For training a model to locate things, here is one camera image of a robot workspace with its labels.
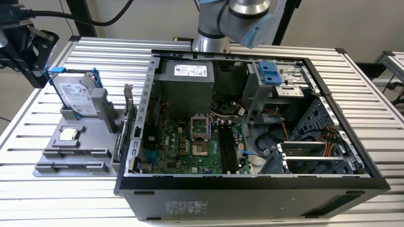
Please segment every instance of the black cable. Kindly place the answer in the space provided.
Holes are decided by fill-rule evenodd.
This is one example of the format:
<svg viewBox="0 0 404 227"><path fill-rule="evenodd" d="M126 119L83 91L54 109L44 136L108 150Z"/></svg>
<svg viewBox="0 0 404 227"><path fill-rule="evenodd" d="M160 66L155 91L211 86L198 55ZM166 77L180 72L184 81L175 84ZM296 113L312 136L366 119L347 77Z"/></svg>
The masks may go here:
<svg viewBox="0 0 404 227"><path fill-rule="evenodd" d="M398 104L404 103L404 99L400 99L402 96L398 97L398 99L392 102L392 105L396 106Z"/></svg>
<svg viewBox="0 0 404 227"><path fill-rule="evenodd" d="M60 3L62 12L64 13L64 8L63 8L62 0L59 0L59 3ZM75 36L74 29L71 27L70 21L67 20L67 18L64 20L66 20L66 23L68 23L68 26L70 26L70 29L71 29L71 35Z"/></svg>
<svg viewBox="0 0 404 227"><path fill-rule="evenodd" d="M198 11L200 11L200 6L198 5L196 0L194 0L194 2L195 2L195 5L196 5L196 8L198 8Z"/></svg>
<svg viewBox="0 0 404 227"><path fill-rule="evenodd" d="M263 149L263 148L260 147L260 145L259 145L260 140L264 139L266 136L268 136L270 139L272 139L272 141L274 141L275 143L280 143L280 142L284 141L283 139L280 139L280 138L278 138L275 135L272 135L274 130L278 129L280 126L282 126L282 125L278 124L278 125L274 125L274 126L268 127L268 131L266 131L264 133L262 133L262 134L258 136L258 138L255 139L254 145L255 145L255 147L258 148L259 151L264 151L264 150L266 150L266 149Z"/></svg>
<svg viewBox="0 0 404 227"><path fill-rule="evenodd" d="M12 122L11 120L8 120L8 119L4 118L4 117L0 117L0 119L6 120L7 122Z"/></svg>
<svg viewBox="0 0 404 227"><path fill-rule="evenodd" d="M384 89L383 89L383 92L382 92L383 94L384 94L384 91L386 91L388 85L391 84L392 78L391 78L390 82L387 83L387 85L386 85L386 87L384 87Z"/></svg>
<svg viewBox="0 0 404 227"><path fill-rule="evenodd" d="M119 12L119 14L112 18L112 20L110 20L107 22L99 22L99 21L88 20L88 19L78 17L72 14L60 13L60 12L55 12L55 11L28 10L27 13L32 18L35 18L35 17L62 17L62 18L67 18L67 19L72 19L75 21L79 21L84 24L90 24L90 25L95 25L95 26L110 26L115 22L118 22L118 20L122 18L122 16L127 12L132 2L134 2L134 0L128 0L128 3L124 6L124 8L122 9L122 11Z"/></svg>

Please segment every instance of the blue clip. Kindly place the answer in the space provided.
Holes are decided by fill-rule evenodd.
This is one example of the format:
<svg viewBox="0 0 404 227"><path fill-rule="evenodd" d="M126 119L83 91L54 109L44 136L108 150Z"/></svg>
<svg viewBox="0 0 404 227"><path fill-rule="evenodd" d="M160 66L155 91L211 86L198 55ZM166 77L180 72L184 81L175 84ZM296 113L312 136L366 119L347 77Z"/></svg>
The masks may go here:
<svg viewBox="0 0 404 227"><path fill-rule="evenodd" d="M259 73L264 84L280 85L283 83L283 79L278 73L276 64L274 62L259 61Z"/></svg>
<svg viewBox="0 0 404 227"><path fill-rule="evenodd" d="M51 73L64 73L66 67L54 67L51 70L48 70Z"/></svg>
<svg viewBox="0 0 404 227"><path fill-rule="evenodd" d="M91 70L91 72L95 74L95 85L96 85L96 87L98 88L103 88L104 86L103 86L99 70L96 70L96 68L94 68Z"/></svg>

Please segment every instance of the open computer tower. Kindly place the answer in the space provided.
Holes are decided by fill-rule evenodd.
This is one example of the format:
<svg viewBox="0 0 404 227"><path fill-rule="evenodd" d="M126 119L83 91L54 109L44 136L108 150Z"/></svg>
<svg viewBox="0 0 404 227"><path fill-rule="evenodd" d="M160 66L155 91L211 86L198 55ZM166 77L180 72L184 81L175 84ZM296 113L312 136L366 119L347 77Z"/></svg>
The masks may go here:
<svg viewBox="0 0 404 227"><path fill-rule="evenodd" d="M127 144L139 220L330 218L390 189L310 59L154 51Z"/></svg>

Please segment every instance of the green circuit board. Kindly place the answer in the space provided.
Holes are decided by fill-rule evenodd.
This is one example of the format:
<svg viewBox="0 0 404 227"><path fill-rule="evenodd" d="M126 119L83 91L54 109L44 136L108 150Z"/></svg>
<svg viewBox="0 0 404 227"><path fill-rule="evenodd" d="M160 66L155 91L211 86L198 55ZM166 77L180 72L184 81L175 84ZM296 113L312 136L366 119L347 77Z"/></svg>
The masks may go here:
<svg viewBox="0 0 404 227"><path fill-rule="evenodd" d="M198 132L202 132L203 121L198 121ZM152 166L155 174L222 174L222 159L219 146L218 125L212 125L211 139L206 141L191 141L191 123L190 121L166 121L162 130L160 149L158 150L158 163ZM235 156L239 153L239 144L244 144L242 135L242 126L232 126L235 139ZM207 155L194 155L199 149L200 143L207 145ZM250 174L248 160L246 157L246 165L239 169L240 174Z"/></svg>

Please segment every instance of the blue latch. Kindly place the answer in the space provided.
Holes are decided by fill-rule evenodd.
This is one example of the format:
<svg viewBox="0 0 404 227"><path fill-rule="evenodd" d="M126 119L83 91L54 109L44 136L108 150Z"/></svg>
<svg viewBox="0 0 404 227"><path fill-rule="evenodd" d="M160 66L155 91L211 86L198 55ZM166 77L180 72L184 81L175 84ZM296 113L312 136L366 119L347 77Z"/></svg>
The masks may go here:
<svg viewBox="0 0 404 227"><path fill-rule="evenodd" d="M64 73L66 67L52 67L48 71L52 73Z"/></svg>
<svg viewBox="0 0 404 227"><path fill-rule="evenodd" d="M280 85L283 83L283 79L274 62L259 61L259 73L263 78L263 84Z"/></svg>

